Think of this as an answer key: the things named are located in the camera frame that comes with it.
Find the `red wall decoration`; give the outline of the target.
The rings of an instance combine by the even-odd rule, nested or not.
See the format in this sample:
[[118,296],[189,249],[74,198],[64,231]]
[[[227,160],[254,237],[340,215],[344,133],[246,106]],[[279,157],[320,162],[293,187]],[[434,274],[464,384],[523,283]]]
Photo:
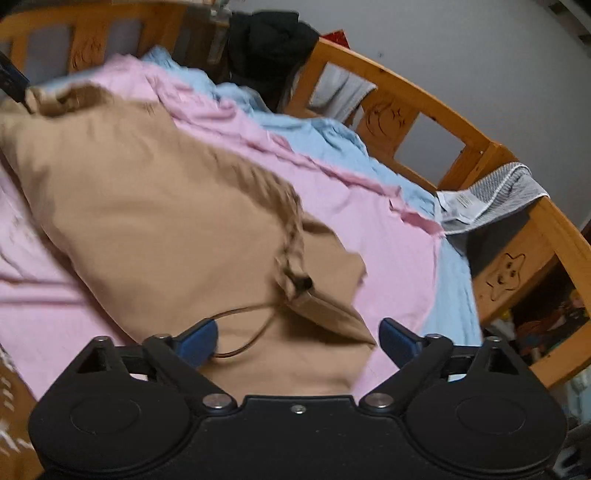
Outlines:
[[322,39],[338,44],[346,49],[349,49],[349,40],[346,32],[342,29],[335,30],[329,33],[322,34]]

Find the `grey white striped cloth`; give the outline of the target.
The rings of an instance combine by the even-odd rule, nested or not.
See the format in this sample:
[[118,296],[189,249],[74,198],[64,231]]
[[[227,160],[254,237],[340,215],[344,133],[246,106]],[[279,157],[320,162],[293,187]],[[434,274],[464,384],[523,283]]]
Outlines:
[[363,99],[376,89],[374,83],[328,63],[315,85],[308,109],[315,115],[351,126]]

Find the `dark framed picture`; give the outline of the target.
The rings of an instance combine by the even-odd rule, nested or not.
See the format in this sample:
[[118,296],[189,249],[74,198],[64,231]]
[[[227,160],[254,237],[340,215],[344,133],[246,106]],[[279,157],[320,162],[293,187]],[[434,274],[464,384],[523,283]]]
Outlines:
[[532,365],[579,330],[590,316],[566,270],[556,265],[520,302],[483,329],[505,339]]

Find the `black garment on rail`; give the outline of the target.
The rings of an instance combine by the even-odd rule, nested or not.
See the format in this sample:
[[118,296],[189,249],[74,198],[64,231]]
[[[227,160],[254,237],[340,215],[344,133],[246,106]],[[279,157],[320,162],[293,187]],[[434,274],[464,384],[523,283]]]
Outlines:
[[314,51],[320,34],[294,11],[237,12],[224,47],[232,83],[256,90],[271,111]]

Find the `pink floral quilt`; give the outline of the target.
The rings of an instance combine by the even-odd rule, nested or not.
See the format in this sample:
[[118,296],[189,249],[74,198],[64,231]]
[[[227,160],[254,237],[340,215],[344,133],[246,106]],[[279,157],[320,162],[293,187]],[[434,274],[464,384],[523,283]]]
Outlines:
[[440,225],[294,152],[235,102],[131,56],[1,105],[35,224],[131,339],[221,317],[204,375],[235,397],[335,395],[393,369],[380,321],[419,327]]

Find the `grey mesh towel with label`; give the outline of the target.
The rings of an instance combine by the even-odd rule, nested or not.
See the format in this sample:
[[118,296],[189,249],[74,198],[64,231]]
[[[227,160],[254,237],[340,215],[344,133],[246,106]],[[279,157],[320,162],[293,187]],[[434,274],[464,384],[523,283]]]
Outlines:
[[512,216],[548,196],[525,164],[511,162],[468,189],[437,191],[435,218],[447,235],[461,235]]

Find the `brown PF patterned blanket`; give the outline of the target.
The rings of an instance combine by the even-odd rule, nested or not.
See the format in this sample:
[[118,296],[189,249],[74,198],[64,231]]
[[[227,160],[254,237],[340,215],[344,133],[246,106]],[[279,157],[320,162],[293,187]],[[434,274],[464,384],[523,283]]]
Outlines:
[[28,435],[28,420],[36,401],[4,349],[0,370],[1,479],[35,480],[43,473]]

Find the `tan hooded zip jacket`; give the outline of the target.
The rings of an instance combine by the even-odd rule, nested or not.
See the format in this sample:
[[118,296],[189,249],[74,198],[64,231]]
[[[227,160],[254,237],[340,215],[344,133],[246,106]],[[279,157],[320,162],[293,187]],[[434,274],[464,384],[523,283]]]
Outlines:
[[1,108],[36,224],[133,340],[220,316],[202,373],[235,397],[348,394],[375,342],[362,258],[273,172],[181,131],[157,102],[84,85]]

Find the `light blue bed sheet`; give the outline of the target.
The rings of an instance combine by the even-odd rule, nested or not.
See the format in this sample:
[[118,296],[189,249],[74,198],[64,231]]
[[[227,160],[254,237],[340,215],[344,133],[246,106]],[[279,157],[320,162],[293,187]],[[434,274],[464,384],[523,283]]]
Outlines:
[[123,97],[153,98],[149,74],[190,88],[179,98],[179,127],[290,182],[304,210],[362,256],[367,274],[355,305],[371,331],[391,317],[421,334],[480,344],[463,243],[445,237],[435,219],[436,199],[373,158],[342,123],[274,114],[256,90],[215,84],[160,47],[141,59],[114,56],[103,67],[47,81],[44,89],[93,81]]

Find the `wooden bed frame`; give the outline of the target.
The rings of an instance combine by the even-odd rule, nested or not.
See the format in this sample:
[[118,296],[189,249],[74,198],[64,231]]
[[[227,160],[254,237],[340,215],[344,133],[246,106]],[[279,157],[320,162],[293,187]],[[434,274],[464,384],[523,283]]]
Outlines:
[[[103,64],[109,29],[117,20],[140,22],[138,54],[145,54],[155,45],[173,50],[186,9],[185,3],[171,1],[98,1],[16,14],[7,12],[1,19],[1,38],[10,45],[10,61],[16,69],[22,70],[26,65],[30,35],[46,27],[66,25],[71,29],[67,67],[71,72],[79,72]],[[514,155],[504,145],[490,140],[433,95],[375,61],[325,39],[318,41],[311,59],[305,64],[303,82],[287,104],[287,114],[297,118],[312,117],[314,113],[307,103],[322,68],[329,63],[377,84],[377,91],[363,100],[363,118],[370,121],[377,107],[387,103],[394,108],[394,120],[383,134],[367,124],[362,124],[358,132],[372,156],[423,188],[431,192],[463,190],[514,160]],[[438,185],[394,159],[419,115],[430,118],[464,145]],[[490,324],[517,304],[556,264],[565,268],[582,301],[588,303],[590,245],[552,200],[542,198],[529,208],[528,220],[521,230],[473,281],[481,324]]]

